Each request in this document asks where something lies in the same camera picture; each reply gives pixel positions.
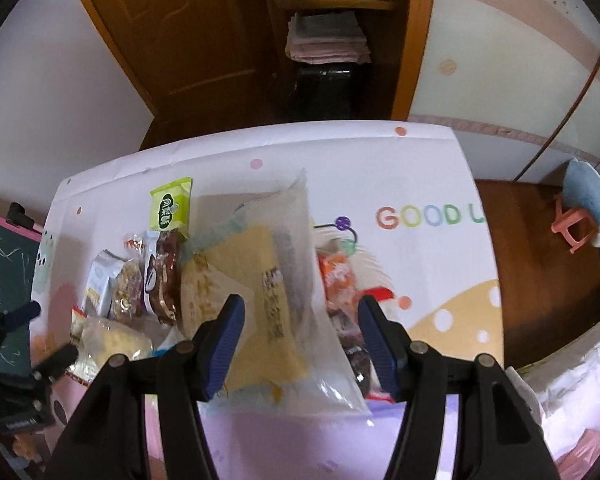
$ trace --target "white wall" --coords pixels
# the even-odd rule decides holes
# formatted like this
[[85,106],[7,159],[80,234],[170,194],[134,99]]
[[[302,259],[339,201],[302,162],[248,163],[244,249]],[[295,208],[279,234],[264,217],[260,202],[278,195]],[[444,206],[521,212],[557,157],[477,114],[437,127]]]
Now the white wall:
[[138,150],[151,120],[80,0],[20,0],[0,29],[0,214],[43,221],[62,179]]
[[[582,0],[434,0],[410,120],[451,126],[475,178],[514,179],[562,124],[600,56]],[[600,70],[523,182],[561,182],[574,156],[600,172]]]

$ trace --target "orange snack bag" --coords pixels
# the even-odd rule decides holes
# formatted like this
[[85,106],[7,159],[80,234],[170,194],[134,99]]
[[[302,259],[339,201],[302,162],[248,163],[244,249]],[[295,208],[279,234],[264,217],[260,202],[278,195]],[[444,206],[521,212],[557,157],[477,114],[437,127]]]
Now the orange snack bag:
[[350,320],[357,322],[356,276],[346,254],[340,251],[336,253],[319,251],[318,262],[327,298],[328,313],[334,315],[341,311]]

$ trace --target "wooden door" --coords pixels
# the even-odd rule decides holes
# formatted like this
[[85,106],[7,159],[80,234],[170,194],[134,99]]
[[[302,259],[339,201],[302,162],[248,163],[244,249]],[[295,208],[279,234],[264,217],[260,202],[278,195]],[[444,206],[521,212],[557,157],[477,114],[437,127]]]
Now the wooden door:
[[266,0],[82,1],[160,120],[213,116],[221,130],[265,106],[277,65]]

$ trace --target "metal screw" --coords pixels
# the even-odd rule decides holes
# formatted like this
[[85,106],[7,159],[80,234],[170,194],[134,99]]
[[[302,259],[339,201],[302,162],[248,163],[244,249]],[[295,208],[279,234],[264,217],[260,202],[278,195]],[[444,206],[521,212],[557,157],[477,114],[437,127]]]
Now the metal screw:
[[427,350],[429,350],[429,347],[424,341],[412,341],[409,345],[409,348],[412,352],[415,352],[416,354],[420,355],[426,354]]
[[480,354],[478,356],[478,362],[485,368],[491,368],[494,364],[496,364],[495,359],[489,354]]
[[178,343],[176,346],[176,352],[178,354],[188,354],[191,353],[194,349],[193,341],[183,341]]
[[118,368],[126,362],[126,355],[114,354],[109,358],[109,366],[112,368]]

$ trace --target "blue cushion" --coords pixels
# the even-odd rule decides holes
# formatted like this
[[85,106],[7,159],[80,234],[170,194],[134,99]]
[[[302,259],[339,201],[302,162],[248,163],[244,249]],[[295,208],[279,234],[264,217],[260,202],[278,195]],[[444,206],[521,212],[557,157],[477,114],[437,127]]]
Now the blue cushion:
[[600,225],[600,176],[588,162],[573,159],[567,166],[562,184],[565,208],[582,207]]

